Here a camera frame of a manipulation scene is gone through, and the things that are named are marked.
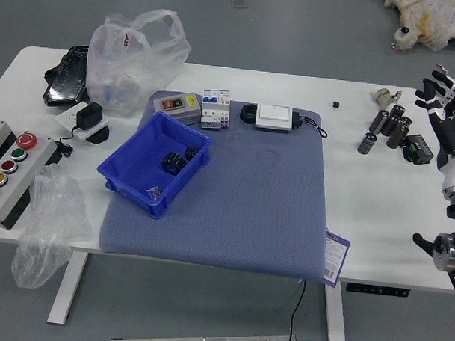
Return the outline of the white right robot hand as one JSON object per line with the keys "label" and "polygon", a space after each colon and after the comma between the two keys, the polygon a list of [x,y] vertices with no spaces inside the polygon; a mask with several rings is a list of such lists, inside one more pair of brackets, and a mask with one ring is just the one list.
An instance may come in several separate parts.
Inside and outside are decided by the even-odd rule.
{"label": "white right robot hand", "polygon": [[415,104],[427,111],[439,142],[436,164],[446,191],[455,187],[455,79],[437,70],[431,75],[423,80],[424,87],[415,92]]}

